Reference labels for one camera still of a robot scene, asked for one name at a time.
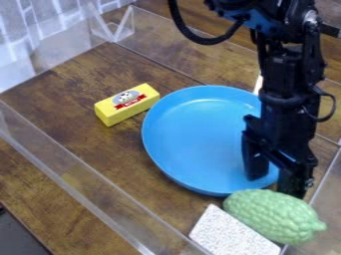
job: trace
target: yellow box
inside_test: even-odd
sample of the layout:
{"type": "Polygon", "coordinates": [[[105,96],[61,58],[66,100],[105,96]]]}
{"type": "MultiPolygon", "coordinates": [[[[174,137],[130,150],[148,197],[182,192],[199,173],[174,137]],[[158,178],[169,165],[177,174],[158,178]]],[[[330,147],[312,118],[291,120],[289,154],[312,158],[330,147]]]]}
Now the yellow box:
{"type": "Polygon", "coordinates": [[[96,103],[96,113],[110,127],[148,110],[160,99],[160,92],[149,84],[141,84],[96,103]]]}

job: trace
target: wood grain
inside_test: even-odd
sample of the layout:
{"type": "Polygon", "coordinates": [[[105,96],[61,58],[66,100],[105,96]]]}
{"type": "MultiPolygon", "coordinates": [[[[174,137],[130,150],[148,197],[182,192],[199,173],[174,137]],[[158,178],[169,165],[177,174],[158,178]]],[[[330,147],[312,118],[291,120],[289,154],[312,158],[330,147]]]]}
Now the wood grain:
{"type": "MultiPolygon", "coordinates": [[[[223,24],[205,18],[209,13],[203,14],[195,3],[201,7],[201,1],[192,0],[184,6],[191,23],[219,32],[223,24]]],[[[154,6],[148,3],[146,8],[169,15],[166,1],[158,1],[154,6]]],[[[252,48],[243,33],[235,42],[252,48]]],[[[326,42],[338,48],[339,41],[326,42]]],[[[332,50],[330,54],[340,67],[340,57],[332,50]]],[[[240,83],[236,76],[236,85],[251,88],[255,72],[253,66],[244,73],[245,83],[240,83]]],[[[94,103],[142,83],[150,83],[165,96],[199,81],[106,43],[0,95],[0,99],[185,235],[208,205],[220,204],[223,199],[188,191],[158,170],[141,139],[146,113],[108,128],[96,117],[94,103]]],[[[339,128],[338,125],[327,127],[327,134],[332,132],[334,137],[340,137],[339,128]]],[[[319,136],[312,148],[320,159],[319,182],[339,145],[319,136]]],[[[137,254],[132,245],[5,142],[0,142],[0,154],[0,200],[54,254],[137,254]]]]}

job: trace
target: blue plastic plate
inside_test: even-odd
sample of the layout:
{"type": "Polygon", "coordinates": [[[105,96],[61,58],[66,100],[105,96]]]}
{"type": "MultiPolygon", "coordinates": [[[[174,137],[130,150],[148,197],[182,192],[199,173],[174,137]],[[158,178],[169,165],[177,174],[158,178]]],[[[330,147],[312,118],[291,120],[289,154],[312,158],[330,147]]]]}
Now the blue plastic plate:
{"type": "Polygon", "coordinates": [[[279,169],[249,181],[241,155],[243,117],[260,116],[255,94],[227,86],[199,86],[169,94],[144,124],[144,143],[164,173],[184,187],[215,196],[276,182],[279,169]]]}

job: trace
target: black cable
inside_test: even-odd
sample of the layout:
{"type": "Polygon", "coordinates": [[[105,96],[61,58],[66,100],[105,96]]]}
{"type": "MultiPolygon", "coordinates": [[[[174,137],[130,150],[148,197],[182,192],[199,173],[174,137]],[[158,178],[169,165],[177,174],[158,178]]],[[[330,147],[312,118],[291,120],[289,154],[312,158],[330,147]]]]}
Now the black cable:
{"type": "Polygon", "coordinates": [[[215,45],[228,40],[233,36],[235,32],[239,30],[239,28],[241,27],[245,21],[245,19],[237,20],[224,35],[216,38],[204,38],[204,37],[200,37],[185,24],[184,18],[178,10],[177,0],[169,0],[169,5],[170,5],[170,14],[172,14],[178,30],[193,42],[203,45],[215,45]]]}
{"type": "Polygon", "coordinates": [[[311,117],[316,122],[324,123],[324,122],[327,122],[327,121],[334,117],[334,115],[335,115],[335,113],[336,113],[336,105],[338,105],[338,104],[336,104],[336,97],[335,97],[332,94],[324,92],[324,91],[322,90],[322,88],[319,88],[316,85],[312,86],[311,89],[312,89],[312,91],[314,91],[318,95],[320,95],[322,97],[330,97],[330,98],[332,99],[332,101],[334,101],[334,106],[332,106],[332,109],[331,109],[330,114],[328,114],[326,117],[322,117],[322,118],[319,118],[319,117],[311,115],[311,113],[310,113],[307,107],[303,106],[303,110],[304,110],[304,112],[310,115],[310,117],[311,117]]]}

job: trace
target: green vegetable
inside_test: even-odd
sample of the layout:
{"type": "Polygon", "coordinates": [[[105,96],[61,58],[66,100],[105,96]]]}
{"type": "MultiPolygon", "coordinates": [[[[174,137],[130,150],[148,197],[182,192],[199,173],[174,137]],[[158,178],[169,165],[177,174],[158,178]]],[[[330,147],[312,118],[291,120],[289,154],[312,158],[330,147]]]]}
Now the green vegetable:
{"type": "Polygon", "coordinates": [[[224,201],[224,210],[268,239],[296,245],[314,238],[327,225],[310,204],[272,190],[243,190],[224,201]]]}

